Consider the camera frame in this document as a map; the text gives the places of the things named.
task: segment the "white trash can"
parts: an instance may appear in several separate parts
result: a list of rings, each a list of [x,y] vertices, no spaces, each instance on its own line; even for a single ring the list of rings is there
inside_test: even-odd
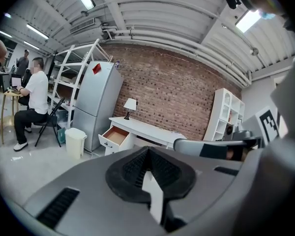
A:
[[[70,128],[65,131],[65,146],[68,155],[80,159],[84,152],[84,141],[87,135],[77,128]]]

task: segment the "white shelving unit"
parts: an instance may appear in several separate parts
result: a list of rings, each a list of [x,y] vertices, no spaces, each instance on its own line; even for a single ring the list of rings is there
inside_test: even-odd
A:
[[[221,140],[228,125],[240,125],[245,104],[225,88],[215,91],[210,121],[205,141]]]
[[[60,96],[57,92],[58,84],[64,85],[67,87],[72,88],[72,93],[70,97],[70,104],[67,105],[66,103],[63,103],[61,106],[68,111],[68,120],[67,122],[59,122],[58,125],[60,127],[64,128],[70,128],[72,121],[72,111],[74,111],[74,105],[76,100],[75,94],[77,89],[80,88],[79,81],[81,78],[82,73],[84,72],[84,69],[88,67],[90,61],[108,61],[110,62],[113,58],[113,56],[109,56],[98,44],[99,39],[97,39],[92,44],[82,45],[82,46],[75,46],[72,45],[70,49],[59,52],[57,55],[63,55],[66,53],[65,58],[62,63],[56,64],[55,66],[60,67],[59,72],[57,74],[56,79],[50,79],[50,83],[55,83],[53,93],[48,93],[48,97],[51,98],[51,104],[50,104],[50,110],[52,110],[54,103],[58,103],[60,100]],[[75,56],[79,57],[82,62],[69,62],[70,55],[74,54]],[[77,73],[76,81],[75,83],[65,82],[61,80],[62,73],[73,70]]]

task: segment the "concrete floor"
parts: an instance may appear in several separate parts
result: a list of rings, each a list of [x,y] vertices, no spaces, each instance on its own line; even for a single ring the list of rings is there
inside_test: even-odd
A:
[[[0,93],[0,116],[2,98],[3,94]],[[20,105],[20,110],[24,109],[26,107]],[[4,116],[9,116],[11,113],[12,101],[7,97]],[[46,128],[37,147],[34,147],[39,128],[33,126],[32,133],[26,133],[29,146],[20,152],[13,150],[17,143],[13,126],[3,129],[4,145],[0,138],[0,192],[21,206],[42,186],[71,167],[91,158],[88,153],[84,153],[80,160],[68,156],[65,144],[59,147],[50,127]],[[94,153],[97,155],[93,155],[92,158],[103,156],[105,148],[101,146]]]

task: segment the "refrigerator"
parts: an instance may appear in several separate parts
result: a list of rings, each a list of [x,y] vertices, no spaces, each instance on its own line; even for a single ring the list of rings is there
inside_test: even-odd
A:
[[[94,68],[100,64],[101,69]],[[75,103],[72,127],[87,134],[84,148],[93,151],[99,147],[98,134],[110,127],[123,78],[113,63],[92,61],[88,65]]]

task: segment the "black folding chair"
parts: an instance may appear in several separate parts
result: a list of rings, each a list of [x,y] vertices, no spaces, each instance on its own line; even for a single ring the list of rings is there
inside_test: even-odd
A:
[[[59,146],[61,147],[60,145],[60,142],[58,140],[58,136],[57,136],[57,133],[55,131],[55,127],[57,127],[57,116],[56,116],[56,111],[60,108],[61,104],[64,102],[64,98],[62,98],[58,104],[54,107],[54,109],[52,110],[52,112],[49,114],[46,114],[46,118],[41,121],[41,122],[34,122],[34,125],[36,126],[41,126],[40,130],[39,130],[39,137],[37,139],[37,142],[35,144],[35,147],[37,146],[38,144],[38,141],[41,137],[41,135],[43,134],[44,130],[46,127],[52,127],[53,130],[54,130],[54,133],[55,133],[55,136],[56,136],[56,139],[57,139],[57,142],[59,144]]]

